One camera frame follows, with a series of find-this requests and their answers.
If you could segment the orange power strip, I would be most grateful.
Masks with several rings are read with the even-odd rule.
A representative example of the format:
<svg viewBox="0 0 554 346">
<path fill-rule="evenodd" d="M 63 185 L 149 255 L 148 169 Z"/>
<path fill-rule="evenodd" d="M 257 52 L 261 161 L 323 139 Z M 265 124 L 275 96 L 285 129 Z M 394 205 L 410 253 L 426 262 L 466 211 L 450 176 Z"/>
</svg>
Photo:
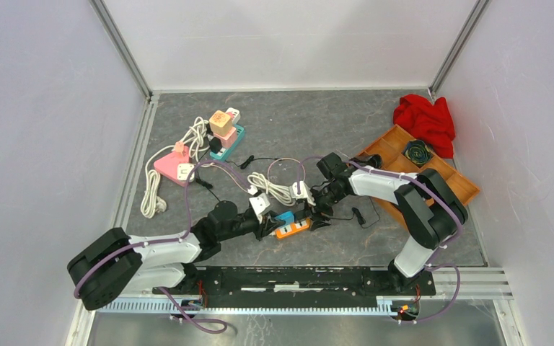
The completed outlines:
<svg viewBox="0 0 554 346">
<path fill-rule="evenodd" d="M 296 221 L 285 226 L 279 227 L 274 231 L 275 237 L 277 239 L 285 239 L 287 237 L 296 235 L 303 231 L 306 231 L 312 225 L 310 218 L 305 218 L 300 221 Z"/>
</svg>

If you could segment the blue folding extension socket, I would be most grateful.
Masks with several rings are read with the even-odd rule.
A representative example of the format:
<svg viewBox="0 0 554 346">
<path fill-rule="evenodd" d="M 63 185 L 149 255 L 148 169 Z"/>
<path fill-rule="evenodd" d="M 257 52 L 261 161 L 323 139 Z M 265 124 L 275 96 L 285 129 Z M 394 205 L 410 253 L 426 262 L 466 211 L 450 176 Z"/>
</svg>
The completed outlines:
<svg viewBox="0 0 554 346">
<path fill-rule="evenodd" d="M 282 221 L 285 225 L 295 222 L 295 216 L 291 211 L 286 211 L 274 217 L 277 221 Z"/>
</svg>

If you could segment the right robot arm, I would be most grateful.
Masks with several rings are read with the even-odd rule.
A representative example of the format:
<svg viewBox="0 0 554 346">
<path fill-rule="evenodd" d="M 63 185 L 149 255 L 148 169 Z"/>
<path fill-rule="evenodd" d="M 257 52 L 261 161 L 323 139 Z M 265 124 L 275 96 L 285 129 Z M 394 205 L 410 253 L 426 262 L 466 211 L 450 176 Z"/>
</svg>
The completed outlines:
<svg viewBox="0 0 554 346">
<path fill-rule="evenodd" d="M 391 172 L 376 168 L 375 161 L 344 161 L 331 153 L 320 157 L 317 163 L 327 186 L 312 189 L 299 178 L 289 189 L 293 199 L 306 200 L 314 218 L 325 218 L 336 203 L 350 195 L 394 205 L 404 219 L 409 237 L 390 263 L 387 282 L 393 292 L 406 294 L 416 286 L 416 276 L 431 264 L 438 249 L 461 234 L 468 213 L 435 169 Z"/>
</svg>

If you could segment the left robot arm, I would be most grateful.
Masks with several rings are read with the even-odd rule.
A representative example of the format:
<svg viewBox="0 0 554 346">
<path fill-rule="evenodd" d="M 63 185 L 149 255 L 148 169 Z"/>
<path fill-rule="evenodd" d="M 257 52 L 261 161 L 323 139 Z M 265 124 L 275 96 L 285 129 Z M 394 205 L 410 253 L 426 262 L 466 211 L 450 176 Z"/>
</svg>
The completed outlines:
<svg viewBox="0 0 554 346">
<path fill-rule="evenodd" d="M 178 234 L 133 236 L 121 227 L 112 228 L 68 263 L 74 297 L 92 311 L 122 293 L 142 293 L 158 287 L 190 293 L 198 284 L 194 263 L 220 252 L 223 241 L 245 234 L 261 240 L 292 222 L 292 212 L 260 213 L 251 205 L 240 213 L 233 202 L 221 201 L 191 230 Z"/>
</svg>

